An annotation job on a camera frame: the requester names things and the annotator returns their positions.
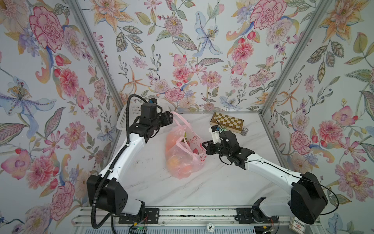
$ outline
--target black cable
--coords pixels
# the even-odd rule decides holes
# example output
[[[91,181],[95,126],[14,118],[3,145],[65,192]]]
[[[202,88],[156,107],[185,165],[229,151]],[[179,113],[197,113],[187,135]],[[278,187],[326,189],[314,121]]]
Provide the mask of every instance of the black cable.
[[[259,161],[259,160],[251,160],[251,161],[248,161],[248,162],[261,162],[261,161]],[[326,186],[324,186],[324,185],[322,185],[322,184],[320,184],[320,183],[317,183],[317,182],[314,182],[314,181],[311,181],[311,180],[308,180],[308,179],[302,178],[302,177],[294,176],[293,174],[290,174],[290,173],[288,173],[288,172],[286,172],[286,171],[284,171],[284,170],[282,170],[282,169],[280,169],[280,168],[278,168],[278,167],[276,167],[276,166],[274,166],[274,165],[272,165],[272,164],[270,164],[270,163],[268,163],[268,162],[264,162],[264,163],[266,163],[266,164],[268,164],[268,165],[270,165],[270,166],[273,166],[273,167],[277,168],[278,170],[281,170],[282,172],[284,172],[284,173],[286,173],[286,174],[288,174],[288,175],[291,175],[292,177],[295,177],[295,178],[298,178],[298,179],[302,179],[302,180],[306,180],[306,181],[309,181],[309,182],[315,183],[316,185],[320,185],[320,186],[324,187],[325,189],[327,189],[328,191],[330,191],[330,192],[335,196],[336,201],[337,201],[338,204],[337,204],[337,206],[335,207],[335,209],[334,209],[333,211],[330,211],[330,212],[328,212],[328,213],[324,213],[324,214],[320,214],[320,215],[328,215],[328,214],[331,214],[332,212],[334,212],[334,211],[336,211],[336,210],[338,209],[338,207],[339,207],[339,199],[338,199],[337,195],[336,195],[336,194],[335,194],[331,189],[329,189],[328,187],[326,187]]]

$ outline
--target pink plastic bag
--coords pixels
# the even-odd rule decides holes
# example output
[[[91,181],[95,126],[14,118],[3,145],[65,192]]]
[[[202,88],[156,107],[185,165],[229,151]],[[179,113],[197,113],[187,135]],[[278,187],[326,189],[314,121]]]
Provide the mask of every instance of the pink plastic bag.
[[[178,113],[172,114],[177,126],[166,138],[166,167],[172,176],[182,179],[203,168],[206,150],[202,146],[203,139],[193,132],[191,124]],[[181,125],[176,117],[185,124]]]

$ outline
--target chess board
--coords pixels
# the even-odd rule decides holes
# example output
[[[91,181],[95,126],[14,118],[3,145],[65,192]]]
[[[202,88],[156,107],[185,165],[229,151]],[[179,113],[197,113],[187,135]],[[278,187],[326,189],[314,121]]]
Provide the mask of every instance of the chess board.
[[[229,115],[225,115],[225,114],[222,114],[222,113],[215,112],[213,114],[213,117],[212,117],[211,121],[210,121],[211,125],[218,125],[218,123],[216,121],[216,117],[217,117],[217,120],[218,120],[220,126],[223,127],[223,128],[226,128],[228,130],[231,130],[231,131],[237,132],[237,133],[241,133],[241,131],[243,130],[244,120],[242,120],[242,119],[234,118],[234,117],[231,117]]]

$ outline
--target marble tabletop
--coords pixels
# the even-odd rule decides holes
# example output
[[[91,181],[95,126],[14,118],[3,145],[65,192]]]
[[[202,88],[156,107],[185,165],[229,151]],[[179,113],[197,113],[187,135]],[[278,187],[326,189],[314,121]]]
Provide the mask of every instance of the marble tabletop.
[[[208,132],[212,113],[186,113],[182,116],[203,140],[211,140]],[[255,113],[230,113],[244,120],[249,131],[246,136],[235,133],[241,147],[279,165],[259,116]],[[188,178],[177,179],[168,173],[165,160],[165,141],[176,124],[161,128],[157,137],[148,141],[126,172],[124,189],[147,206],[244,206],[252,205],[260,197],[286,195],[269,180],[234,165],[225,165],[218,155],[208,156],[202,170]],[[122,131],[115,152],[126,140]]]

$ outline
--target floral wallpaper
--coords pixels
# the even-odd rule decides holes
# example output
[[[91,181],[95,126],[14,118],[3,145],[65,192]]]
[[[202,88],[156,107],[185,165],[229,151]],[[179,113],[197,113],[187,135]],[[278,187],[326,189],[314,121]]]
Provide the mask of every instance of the floral wallpaper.
[[[0,79],[0,233],[69,233],[117,108],[64,0],[0,0]]]
[[[374,231],[373,9],[334,1],[265,113],[283,162],[336,193],[321,216],[330,234]]]
[[[136,93],[194,112],[259,110],[318,1],[79,3],[124,104]]]

